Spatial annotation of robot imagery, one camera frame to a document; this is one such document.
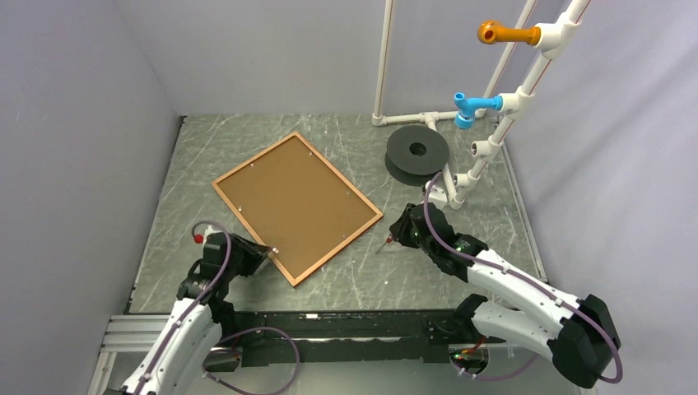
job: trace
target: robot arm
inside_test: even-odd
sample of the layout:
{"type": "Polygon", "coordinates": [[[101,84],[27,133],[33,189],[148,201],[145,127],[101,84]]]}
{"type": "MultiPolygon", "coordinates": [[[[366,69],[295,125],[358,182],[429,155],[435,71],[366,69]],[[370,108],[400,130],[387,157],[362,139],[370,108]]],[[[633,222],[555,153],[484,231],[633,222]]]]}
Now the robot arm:
{"type": "Polygon", "coordinates": [[[501,295],[518,309],[507,309],[482,295],[470,295],[454,312],[458,330],[475,338],[497,337],[526,347],[551,360],[572,383],[593,387],[610,363],[612,351],[596,329],[563,305],[589,316],[620,348],[606,304],[594,295],[582,300],[542,283],[480,240],[455,233],[442,211],[433,203],[423,204],[407,204],[400,219],[389,228],[393,241],[423,250],[442,272],[501,295]],[[474,257],[473,260],[454,254],[437,242],[427,225],[423,204],[427,204],[433,231],[452,250],[474,257]],[[496,263],[501,269],[478,261],[496,263]]]}
{"type": "MultiPolygon", "coordinates": [[[[177,301],[165,330],[143,362],[123,383],[118,394],[186,393],[193,378],[200,374],[202,365],[206,364],[212,348],[221,340],[222,333],[238,332],[233,304],[224,301],[229,283],[236,276],[254,274],[272,249],[238,235],[228,236],[232,248],[225,271],[213,288],[182,319],[183,313],[196,302],[221,270],[226,255],[226,236],[221,232],[211,232],[210,228],[207,230],[202,259],[192,265],[187,278],[179,285],[177,301]],[[170,328],[176,329],[170,334],[170,328]]],[[[221,355],[212,358],[220,361],[221,355]]]]}

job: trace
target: small tool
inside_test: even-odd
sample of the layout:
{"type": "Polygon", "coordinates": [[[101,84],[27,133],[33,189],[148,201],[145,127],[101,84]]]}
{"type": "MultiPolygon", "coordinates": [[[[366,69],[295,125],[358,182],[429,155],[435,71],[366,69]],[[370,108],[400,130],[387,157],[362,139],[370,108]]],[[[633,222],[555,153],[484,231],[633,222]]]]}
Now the small tool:
{"type": "Polygon", "coordinates": [[[381,249],[383,249],[383,247],[384,247],[386,244],[392,243],[392,242],[393,242],[393,235],[391,235],[390,233],[388,233],[388,237],[385,239],[385,241],[380,245],[380,247],[378,247],[378,249],[375,250],[376,255],[380,252],[381,249]]]}

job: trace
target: black spool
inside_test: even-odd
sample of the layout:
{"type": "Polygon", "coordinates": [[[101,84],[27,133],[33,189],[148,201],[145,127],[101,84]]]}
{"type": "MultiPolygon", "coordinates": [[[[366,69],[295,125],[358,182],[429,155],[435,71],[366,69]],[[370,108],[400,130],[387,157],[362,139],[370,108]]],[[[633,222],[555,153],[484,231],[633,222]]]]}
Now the black spool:
{"type": "Polygon", "coordinates": [[[449,162],[449,144],[426,126],[402,127],[388,139],[385,167],[397,181],[424,185],[449,162]]]}

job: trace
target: marble surface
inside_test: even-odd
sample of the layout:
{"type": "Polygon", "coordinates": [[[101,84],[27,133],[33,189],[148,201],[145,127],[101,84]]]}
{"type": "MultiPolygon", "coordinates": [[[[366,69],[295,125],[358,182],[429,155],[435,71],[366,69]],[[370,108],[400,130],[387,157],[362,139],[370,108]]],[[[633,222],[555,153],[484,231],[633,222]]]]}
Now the marble surface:
{"type": "MultiPolygon", "coordinates": [[[[394,181],[384,166],[385,144],[403,125],[375,128],[367,114],[235,114],[185,119],[161,192],[156,218],[133,292],[131,312],[169,312],[178,284],[201,246],[189,235],[197,220],[219,221],[249,237],[211,181],[290,132],[298,131],[323,153],[383,213],[321,270],[292,287],[272,263],[251,277],[235,278],[228,300],[238,310],[442,309],[455,308],[470,293],[491,293],[446,276],[421,251],[398,244],[376,250],[408,202],[421,190],[394,181]]],[[[487,120],[468,131],[452,121],[437,128],[449,142],[453,172],[473,164],[468,147],[491,132],[487,120]]],[[[504,258],[538,277],[505,162],[497,156],[459,211],[445,208],[456,231],[486,241],[504,258]]]]}

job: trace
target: wooden frame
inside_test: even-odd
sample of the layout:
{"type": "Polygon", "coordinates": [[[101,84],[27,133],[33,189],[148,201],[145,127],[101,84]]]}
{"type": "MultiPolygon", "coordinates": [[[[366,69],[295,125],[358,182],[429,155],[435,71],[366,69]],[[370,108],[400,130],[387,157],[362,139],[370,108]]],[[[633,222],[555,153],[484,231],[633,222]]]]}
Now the wooden frame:
{"type": "Polygon", "coordinates": [[[323,257],[321,257],[320,260],[317,262],[313,263],[310,267],[308,267],[304,272],[302,272],[299,276],[293,277],[289,271],[284,267],[282,262],[278,259],[277,255],[273,254],[271,256],[271,260],[274,262],[274,264],[278,267],[278,269],[281,271],[281,273],[284,275],[284,277],[291,283],[292,286],[297,286],[301,281],[303,281],[305,278],[310,276],[313,272],[318,270],[321,266],[323,266],[330,258],[332,258],[334,255],[339,253],[342,249],[344,249],[346,246],[349,245],[354,239],[358,238],[361,234],[363,234],[365,231],[367,231],[373,224],[375,224],[378,220],[380,220],[383,217],[383,213],[380,212],[378,207],[376,207],[366,196],[364,196],[361,191],[359,191],[342,173],[339,172],[330,162],[327,160],[325,157],[323,157],[318,150],[315,149],[303,136],[300,135],[298,132],[293,132],[289,134],[288,136],[282,138],[280,141],[275,142],[271,146],[267,147],[263,151],[259,152],[257,155],[249,158],[242,164],[238,165],[235,167],[233,170],[223,174],[221,177],[218,177],[216,180],[212,182],[213,188],[216,190],[216,192],[221,196],[223,201],[226,203],[226,205],[233,211],[233,214],[237,216],[238,220],[242,223],[242,225],[249,231],[249,233],[252,235],[252,237],[260,244],[265,244],[268,245],[264,242],[262,237],[258,234],[257,231],[250,225],[250,223],[245,219],[243,212],[238,210],[238,207],[230,201],[230,199],[226,196],[224,191],[220,187],[220,183],[230,177],[231,175],[237,173],[238,171],[246,168],[250,164],[254,163],[256,160],[258,160],[260,157],[268,154],[269,152],[273,151],[274,149],[278,148],[281,144],[291,140],[292,138],[297,138],[299,139],[312,153],[313,155],[317,156],[357,197],[361,198],[363,203],[375,214],[370,220],[368,220],[364,225],[362,225],[359,229],[354,231],[351,235],[348,235],[344,240],[342,240],[336,247],[334,247],[332,250],[330,250],[328,253],[326,253],[323,257]]]}

